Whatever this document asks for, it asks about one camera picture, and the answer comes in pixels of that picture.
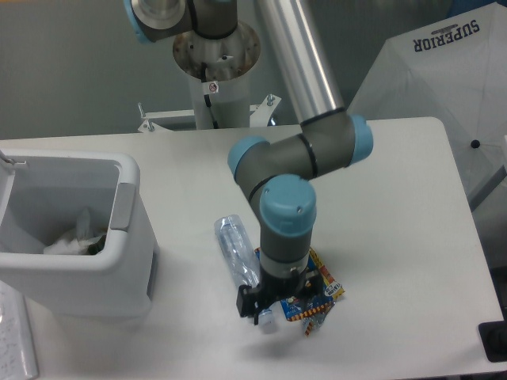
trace white table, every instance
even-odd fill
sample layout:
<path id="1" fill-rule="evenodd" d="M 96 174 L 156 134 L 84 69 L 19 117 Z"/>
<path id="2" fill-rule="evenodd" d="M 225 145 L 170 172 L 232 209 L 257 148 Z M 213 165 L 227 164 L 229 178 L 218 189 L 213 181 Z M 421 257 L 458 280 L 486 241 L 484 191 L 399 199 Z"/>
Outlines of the white table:
<path id="1" fill-rule="evenodd" d="M 2 142 L 4 147 L 132 155 L 162 249 L 144 321 L 56 317 L 29 302 L 43 378 L 415 378 L 502 371 L 477 326 L 500 308 L 451 149 L 435 119 L 371 122 L 372 156 L 313 180 L 312 245 L 345 297 L 304 337 L 275 307 L 278 332 L 238 317 L 213 222 L 257 221 L 227 167 L 247 134 L 274 141 L 298 127 L 160 132 Z"/>

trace clear plastic bottle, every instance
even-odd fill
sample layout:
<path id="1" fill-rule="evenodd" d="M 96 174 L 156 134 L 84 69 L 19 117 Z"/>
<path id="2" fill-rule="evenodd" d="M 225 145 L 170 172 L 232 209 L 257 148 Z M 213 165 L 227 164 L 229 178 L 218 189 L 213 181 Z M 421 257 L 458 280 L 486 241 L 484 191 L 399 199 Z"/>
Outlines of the clear plastic bottle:
<path id="1" fill-rule="evenodd" d="M 229 215 L 215 222 L 215 235 L 219 240 L 223 257 L 234 280 L 236 289 L 241 285 L 256 287 L 259 284 L 260 264 L 255 256 L 245 227 L 239 216 Z M 274 327 L 273 312 L 262 310 L 259 314 L 259 326 L 265 332 Z"/>

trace gray wall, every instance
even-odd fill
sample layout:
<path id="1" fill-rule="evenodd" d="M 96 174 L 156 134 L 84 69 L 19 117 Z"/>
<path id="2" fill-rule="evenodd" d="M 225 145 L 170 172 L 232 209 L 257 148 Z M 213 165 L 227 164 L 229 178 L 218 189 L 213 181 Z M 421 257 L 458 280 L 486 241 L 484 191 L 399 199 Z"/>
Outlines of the gray wall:
<path id="1" fill-rule="evenodd" d="M 451 0 L 314 0 L 322 41 L 348 104 L 386 38 L 439 21 Z M 251 0 L 239 16 L 259 33 L 252 102 L 281 96 L 280 69 Z M 0 2 L 0 139 L 133 132 L 147 112 L 191 108 L 172 39 L 139 44 L 121 0 Z"/>

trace light blue joint cap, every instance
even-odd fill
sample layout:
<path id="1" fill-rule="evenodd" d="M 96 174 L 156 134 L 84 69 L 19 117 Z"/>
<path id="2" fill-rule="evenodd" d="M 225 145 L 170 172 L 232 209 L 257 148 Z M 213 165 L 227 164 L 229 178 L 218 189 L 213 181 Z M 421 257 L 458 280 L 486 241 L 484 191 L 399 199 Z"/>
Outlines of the light blue joint cap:
<path id="1" fill-rule="evenodd" d="M 269 180 L 261 194 L 263 222 L 275 233 L 297 238 L 311 231 L 317 217 L 317 197 L 310 182 L 294 174 Z"/>
<path id="2" fill-rule="evenodd" d="M 248 136 L 239 140 L 232 146 L 231 150 L 229 150 L 229 157 L 227 157 L 227 164 L 229 164 L 229 168 L 231 169 L 234 178 L 236 178 L 236 169 L 238 168 L 239 162 L 245 153 L 252 146 L 267 142 L 268 141 L 261 136 Z"/>
<path id="3" fill-rule="evenodd" d="M 364 160 L 373 150 L 372 129 L 370 129 L 370 126 L 366 124 L 364 117 L 351 115 L 350 119 L 352 119 L 352 122 L 354 123 L 356 142 L 354 144 L 354 154 L 349 165 Z"/>
<path id="4" fill-rule="evenodd" d="M 148 37 L 146 37 L 144 35 L 143 31 L 141 30 L 141 28 L 137 24 L 137 20 L 135 19 L 134 12 L 132 11 L 131 0 L 124 0 L 124 6 L 125 6 L 125 11 L 127 12 L 128 20 L 130 21 L 130 25 L 132 25 L 132 27 L 134 29 L 135 36 L 137 37 L 137 40 L 141 44 L 151 44 L 151 41 L 148 40 Z"/>

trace white trash bin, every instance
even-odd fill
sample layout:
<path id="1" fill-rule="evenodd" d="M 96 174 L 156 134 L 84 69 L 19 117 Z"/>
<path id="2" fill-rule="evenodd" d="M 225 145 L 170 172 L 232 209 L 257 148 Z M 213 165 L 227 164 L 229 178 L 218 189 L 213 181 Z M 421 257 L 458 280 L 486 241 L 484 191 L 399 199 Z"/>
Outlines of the white trash bin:
<path id="1" fill-rule="evenodd" d="M 138 317 L 151 307 L 158 246 L 126 154 L 3 150 L 0 280 L 58 314 Z M 107 229 L 94 256 L 44 255 L 83 209 Z"/>

